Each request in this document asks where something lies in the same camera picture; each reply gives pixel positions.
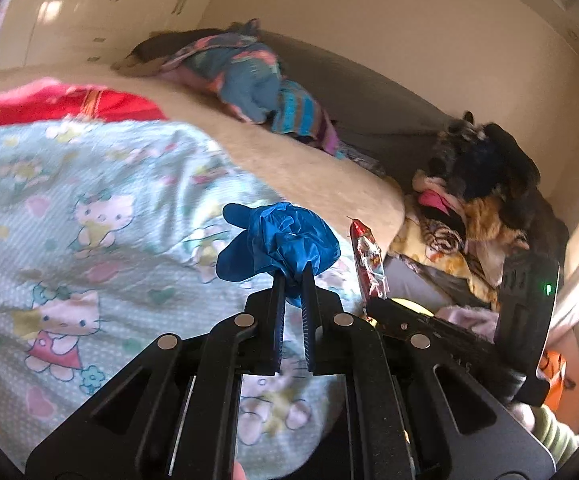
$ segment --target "metal screw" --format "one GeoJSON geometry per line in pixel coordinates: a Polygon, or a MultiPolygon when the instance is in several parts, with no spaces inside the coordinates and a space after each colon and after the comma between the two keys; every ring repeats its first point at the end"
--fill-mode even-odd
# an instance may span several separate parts
{"type": "Polygon", "coordinates": [[[161,350],[171,350],[178,344],[178,339],[175,335],[166,334],[158,338],[158,347],[161,350]]]}
{"type": "Polygon", "coordinates": [[[413,347],[420,348],[421,350],[425,350],[426,348],[429,348],[429,345],[431,345],[429,337],[425,334],[414,334],[410,338],[410,343],[413,347]]]}
{"type": "Polygon", "coordinates": [[[254,324],[254,316],[252,314],[239,314],[238,316],[234,317],[234,323],[236,326],[240,326],[245,328],[247,326],[252,326],[254,324]]]}
{"type": "Polygon", "coordinates": [[[346,312],[340,312],[333,317],[333,322],[338,326],[349,326],[354,322],[354,318],[346,312]]]}

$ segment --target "purple fabric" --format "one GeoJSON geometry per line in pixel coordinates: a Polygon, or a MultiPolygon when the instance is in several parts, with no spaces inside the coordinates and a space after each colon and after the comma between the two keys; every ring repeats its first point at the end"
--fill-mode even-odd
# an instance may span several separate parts
{"type": "Polygon", "coordinates": [[[158,75],[158,78],[183,86],[188,86],[189,88],[198,90],[199,92],[204,92],[207,94],[212,93],[212,91],[210,91],[208,88],[210,82],[185,65],[179,65],[169,72],[161,72],[158,75]]]}
{"type": "Polygon", "coordinates": [[[318,138],[316,140],[325,152],[330,155],[336,155],[338,150],[338,134],[325,110],[323,110],[323,121],[321,122],[321,128],[318,131],[318,138]]]}
{"type": "Polygon", "coordinates": [[[461,326],[493,343],[498,323],[498,312],[470,306],[444,306],[434,317],[461,326]]]}

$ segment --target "person's hand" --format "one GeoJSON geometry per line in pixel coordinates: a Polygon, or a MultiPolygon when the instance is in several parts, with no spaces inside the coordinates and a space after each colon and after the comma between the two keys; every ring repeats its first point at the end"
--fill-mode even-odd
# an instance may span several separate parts
{"type": "Polygon", "coordinates": [[[530,433],[534,431],[536,418],[534,417],[534,412],[531,411],[531,407],[528,404],[523,404],[522,402],[513,402],[507,407],[507,410],[514,416],[517,421],[520,422],[523,428],[528,430],[530,433]]]}
{"type": "Polygon", "coordinates": [[[247,480],[246,472],[243,471],[243,466],[238,462],[234,462],[234,472],[232,473],[232,480],[247,480]]]}

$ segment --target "clothes pile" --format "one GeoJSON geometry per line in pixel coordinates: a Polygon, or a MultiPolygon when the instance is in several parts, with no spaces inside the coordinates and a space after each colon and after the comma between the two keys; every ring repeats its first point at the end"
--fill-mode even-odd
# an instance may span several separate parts
{"type": "Polygon", "coordinates": [[[539,183],[512,135],[495,123],[474,124],[467,112],[438,135],[427,171],[414,175],[416,193],[388,254],[463,278],[497,310],[506,256],[531,250],[564,264],[569,231],[539,183]]]}
{"type": "Polygon", "coordinates": [[[282,73],[282,62],[259,41],[259,20],[228,30],[206,28],[157,34],[112,65],[126,76],[159,76],[214,94],[226,111],[246,123],[269,123],[330,155],[338,135],[325,109],[282,73]]]}

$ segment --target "green sleeve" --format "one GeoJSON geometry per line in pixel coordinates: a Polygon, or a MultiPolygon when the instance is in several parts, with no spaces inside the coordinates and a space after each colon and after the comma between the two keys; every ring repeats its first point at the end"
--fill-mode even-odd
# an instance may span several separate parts
{"type": "Polygon", "coordinates": [[[556,466],[562,466],[579,447],[579,436],[572,428],[556,420],[556,415],[547,406],[532,407],[532,412],[536,418],[532,433],[552,454],[556,466]]]}

